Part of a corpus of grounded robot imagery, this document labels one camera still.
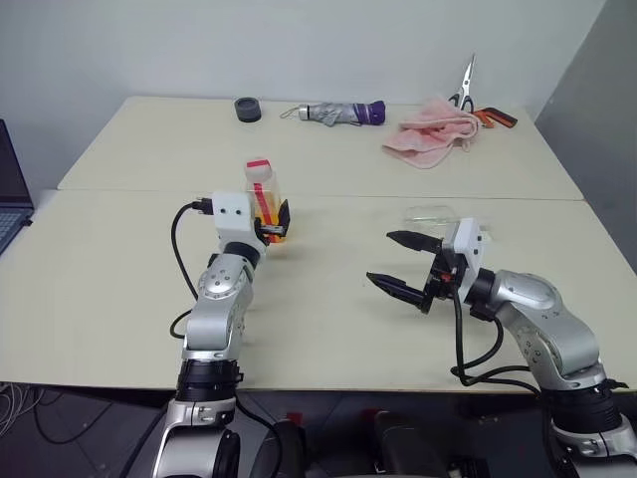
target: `white wall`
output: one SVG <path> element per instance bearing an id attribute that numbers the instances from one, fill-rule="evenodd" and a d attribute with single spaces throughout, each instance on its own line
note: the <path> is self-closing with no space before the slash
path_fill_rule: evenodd
<path id="1" fill-rule="evenodd" d="M 0 117 L 54 187 L 133 94 L 419 103 L 536 116 L 604 0 L 0 0 Z"/>

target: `tabletop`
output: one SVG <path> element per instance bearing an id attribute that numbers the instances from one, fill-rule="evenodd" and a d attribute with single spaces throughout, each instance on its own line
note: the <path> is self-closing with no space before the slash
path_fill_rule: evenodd
<path id="1" fill-rule="evenodd" d="M 59 185 L 61 189 L 213 191 L 243 188 L 243 164 L 267 157 L 287 194 L 582 199 L 523 110 L 507 129 L 482 129 L 470 152 L 416 169 L 382 150 L 416 106 L 387 106 L 383 126 L 280 119 L 297 104 L 261 102 L 263 117 L 236 118 L 230 100 L 132 97 Z"/>
<path id="2" fill-rule="evenodd" d="M 0 257 L 0 376 L 64 385 L 172 388 L 192 306 L 169 241 L 197 192 L 58 191 Z M 239 360 L 247 388 L 460 390 L 449 301 L 431 314 L 391 299 L 365 272 L 423 284 L 433 256 L 385 237 L 410 207 L 478 217 L 485 267 L 532 272 L 596 333 L 610 376 L 634 385 L 637 278 L 583 201 L 290 195 L 292 226 L 257 269 Z M 214 218 L 186 214 L 178 241 L 197 278 L 217 248 Z M 465 326 L 466 357 L 494 327 Z M 507 336 L 489 367 L 522 363 Z M 523 373 L 513 375 L 532 382 Z M 479 384 L 472 390 L 509 389 Z"/>

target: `clear plastic bottle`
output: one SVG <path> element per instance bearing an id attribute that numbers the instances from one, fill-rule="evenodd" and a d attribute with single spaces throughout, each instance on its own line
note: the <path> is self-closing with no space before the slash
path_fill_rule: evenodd
<path id="1" fill-rule="evenodd" d="M 246 191 L 251 193 L 255 203 L 255 216 L 263 224 L 279 225 L 281 195 L 277 175 L 270 162 L 264 157 L 256 157 L 245 165 Z M 268 235 L 271 243 L 283 242 L 284 237 Z"/>

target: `black cap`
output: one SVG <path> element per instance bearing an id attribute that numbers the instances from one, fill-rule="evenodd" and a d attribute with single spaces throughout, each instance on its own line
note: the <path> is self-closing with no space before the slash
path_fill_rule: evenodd
<path id="1" fill-rule="evenodd" d="M 261 107 L 256 98 L 240 98 L 235 102 L 237 118 L 242 122 L 255 122 L 261 119 Z"/>

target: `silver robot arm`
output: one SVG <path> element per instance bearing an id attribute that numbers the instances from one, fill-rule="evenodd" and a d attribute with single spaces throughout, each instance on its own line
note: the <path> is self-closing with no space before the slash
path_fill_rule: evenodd
<path id="1" fill-rule="evenodd" d="M 637 476 L 637 437 L 611 391 L 625 385 L 607 378 L 595 335 L 568 311 L 551 283 L 531 274 L 481 268 L 484 241 L 475 219 L 451 224 L 444 239 L 410 231 L 388 236 L 436 257 L 422 291 L 368 273 L 376 286 L 424 313 L 433 299 L 457 294 L 471 306 L 472 316 L 499 320 L 518 343 L 552 418 L 552 433 L 579 476 Z"/>
<path id="2" fill-rule="evenodd" d="M 213 255 L 198 282 L 153 478 L 236 478 L 238 473 L 240 440 L 226 425 L 234 418 L 235 391 L 243 378 L 237 359 L 244 315 L 253 298 L 255 268 L 266 253 L 263 233 L 285 235 L 289 211 L 285 202 L 287 224 L 272 229 L 255 223 L 245 193 L 216 192 L 211 199 L 222 252 Z"/>

